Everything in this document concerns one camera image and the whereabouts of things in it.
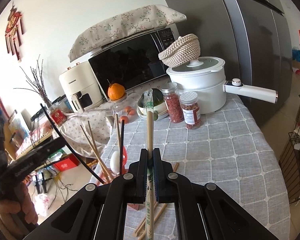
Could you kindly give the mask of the person's left hand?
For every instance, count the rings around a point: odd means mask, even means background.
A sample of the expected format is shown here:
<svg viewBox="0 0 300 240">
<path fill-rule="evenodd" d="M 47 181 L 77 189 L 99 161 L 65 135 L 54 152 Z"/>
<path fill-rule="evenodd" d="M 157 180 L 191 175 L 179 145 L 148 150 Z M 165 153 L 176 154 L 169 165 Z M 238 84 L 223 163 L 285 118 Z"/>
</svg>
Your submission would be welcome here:
<svg viewBox="0 0 300 240">
<path fill-rule="evenodd" d="M 23 193 L 23 202 L 2 199 L 0 200 L 0 231 L 6 239 L 23 239 L 24 235 L 12 218 L 12 214 L 17 214 L 23 211 L 25 221 L 30 225 L 35 225 L 38 222 L 38 215 L 34 208 L 34 204 L 29 195 L 27 186 L 21 183 Z"/>
</svg>

